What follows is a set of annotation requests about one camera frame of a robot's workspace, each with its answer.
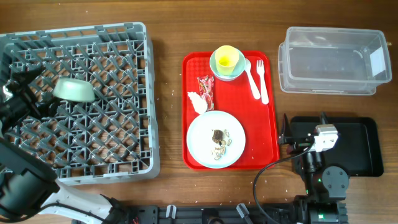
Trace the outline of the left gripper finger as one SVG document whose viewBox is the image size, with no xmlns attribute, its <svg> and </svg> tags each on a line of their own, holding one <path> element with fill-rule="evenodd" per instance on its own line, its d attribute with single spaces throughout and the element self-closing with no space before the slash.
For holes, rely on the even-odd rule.
<svg viewBox="0 0 398 224">
<path fill-rule="evenodd" d="M 34 81 L 44 70 L 45 68 L 43 66 L 39 66 L 29 71 L 13 73 L 11 75 L 10 84 L 18 86 L 28 85 Z"/>
<path fill-rule="evenodd" d="M 60 106 L 61 98 L 51 96 L 39 102 L 39 116 L 40 117 L 54 117 Z"/>
</svg>

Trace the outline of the mint green bowl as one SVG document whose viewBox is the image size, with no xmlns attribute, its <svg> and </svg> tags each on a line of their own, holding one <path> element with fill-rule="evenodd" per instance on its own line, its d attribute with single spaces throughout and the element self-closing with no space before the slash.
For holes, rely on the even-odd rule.
<svg viewBox="0 0 398 224">
<path fill-rule="evenodd" d="M 68 101 L 93 102 L 95 94 L 93 85 L 74 78 L 60 78 L 53 90 L 53 96 Z"/>
</svg>

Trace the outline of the white plastic spoon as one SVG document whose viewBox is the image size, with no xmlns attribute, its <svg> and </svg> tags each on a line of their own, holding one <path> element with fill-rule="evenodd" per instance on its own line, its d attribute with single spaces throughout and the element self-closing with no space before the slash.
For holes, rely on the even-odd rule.
<svg viewBox="0 0 398 224">
<path fill-rule="evenodd" d="M 244 71 L 247 74 L 248 80 L 249 80 L 249 86 L 252 92 L 252 95 L 255 100 L 259 100 L 261 98 L 261 94 L 257 88 L 257 85 L 255 84 L 255 81 L 251 75 L 251 62 L 245 58 L 245 68 Z"/>
</svg>

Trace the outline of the light blue plate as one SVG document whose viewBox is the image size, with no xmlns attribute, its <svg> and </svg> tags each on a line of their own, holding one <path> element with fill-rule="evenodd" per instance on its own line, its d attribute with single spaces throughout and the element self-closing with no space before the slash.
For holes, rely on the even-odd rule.
<svg viewBox="0 0 398 224">
<path fill-rule="evenodd" d="M 213 129 L 227 129 L 232 139 L 225 155 L 218 161 L 211 155 L 214 143 Z M 246 133 L 241 123 L 224 111 L 209 111 L 196 117 L 190 124 L 186 143 L 196 162 L 210 169 L 223 169 L 233 165 L 242 156 L 246 146 Z"/>
</svg>

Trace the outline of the white plastic fork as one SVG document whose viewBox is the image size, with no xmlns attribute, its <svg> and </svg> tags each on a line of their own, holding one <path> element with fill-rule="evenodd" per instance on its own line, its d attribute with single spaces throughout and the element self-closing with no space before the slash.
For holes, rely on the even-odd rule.
<svg viewBox="0 0 398 224">
<path fill-rule="evenodd" d="M 265 68 L 264 68 L 264 62 L 263 60 L 258 60 L 256 63 L 256 72 L 259 75 L 260 78 L 260 86 L 261 86 L 261 101 L 264 105 L 267 105 L 269 103 L 269 96 L 267 92 L 267 87 L 266 87 L 266 81 L 265 81 Z"/>
</svg>

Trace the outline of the white napkin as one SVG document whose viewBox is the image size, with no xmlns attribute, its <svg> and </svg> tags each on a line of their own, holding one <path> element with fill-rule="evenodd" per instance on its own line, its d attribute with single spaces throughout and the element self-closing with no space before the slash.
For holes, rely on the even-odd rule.
<svg viewBox="0 0 398 224">
<path fill-rule="evenodd" d="M 198 114 L 203 114 L 207 111 L 207 102 L 196 92 L 187 93 L 190 101 L 192 102 L 194 110 Z"/>
</svg>

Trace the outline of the light blue bowl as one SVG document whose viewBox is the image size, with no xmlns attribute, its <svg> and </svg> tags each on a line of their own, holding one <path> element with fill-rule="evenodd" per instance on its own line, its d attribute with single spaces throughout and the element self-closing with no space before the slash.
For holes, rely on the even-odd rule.
<svg viewBox="0 0 398 224">
<path fill-rule="evenodd" d="M 243 73 L 246 61 L 243 53 L 240 50 L 238 50 L 238 53 L 239 53 L 239 60 L 231 75 L 222 75 L 218 72 L 216 68 L 215 52 L 212 53 L 210 57 L 210 68 L 216 78 L 218 78 L 221 81 L 229 82 L 237 79 Z"/>
</svg>

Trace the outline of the red snack wrapper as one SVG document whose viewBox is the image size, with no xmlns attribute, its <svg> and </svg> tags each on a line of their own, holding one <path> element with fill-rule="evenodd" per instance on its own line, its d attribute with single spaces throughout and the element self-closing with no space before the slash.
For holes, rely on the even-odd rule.
<svg viewBox="0 0 398 224">
<path fill-rule="evenodd" d="M 198 77 L 199 92 L 202 99 L 207 103 L 207 111 L 214 110 L 213 90 L 214 90 L 214 77 L 203 76 Z"/>
</svg>

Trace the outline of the yellow plastic cup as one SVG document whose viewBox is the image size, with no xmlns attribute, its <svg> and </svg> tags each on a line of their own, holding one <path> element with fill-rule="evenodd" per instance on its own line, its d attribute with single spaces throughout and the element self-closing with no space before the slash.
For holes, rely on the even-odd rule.
<svg viewBox="0 0 398 224">
<path fill-rule="evenodd" d="M 221 75 L 231 75 L 239 61 L 239 51 L 233 46 L 223 45 L 215 51 L 215 60 Z"/>
</svg>

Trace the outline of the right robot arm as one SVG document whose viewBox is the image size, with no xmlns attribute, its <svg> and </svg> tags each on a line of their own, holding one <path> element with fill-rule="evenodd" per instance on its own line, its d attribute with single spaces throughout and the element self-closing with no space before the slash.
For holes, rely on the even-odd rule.
<svg viewBox="0 0 398 224">
<path fill-rule="evenodd" d="M 302 180 L 306 194 L 298 195 L 289 206 L 289 214 L 282 218 L 284 223 L 348 223 L 346 198 L 349 176 L 339 166 L 327 166 L 324 153 L 333 149 L 339 134 L 327 121 L 324 113 L 320 124 L 306 136 L 296 136 L 284 115 L 279 145 L 288 145 L 287 154 L 300 161 Z"/>
</svg>

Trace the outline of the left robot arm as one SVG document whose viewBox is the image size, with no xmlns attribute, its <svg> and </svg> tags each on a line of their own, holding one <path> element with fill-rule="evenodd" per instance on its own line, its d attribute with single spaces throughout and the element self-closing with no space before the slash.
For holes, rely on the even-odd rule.
<svg viewBox="0 0 398 224">
<path fill-rule="evenodd" d="M 1 90 L 1 132 L 26 117 L 41 119 L 56 113 L 56 96 L 38 104 L 29 85 L 43 71 L 39 66 L 12 75 Z M 82 192 L 58 180 L 54 170 L 8 140 L 1 139 L 1 222 L 23 222 L 35 215 L 68 217 L 74 223 L 132 223 L 134 214 L 115 198 Z"/>
</svg>

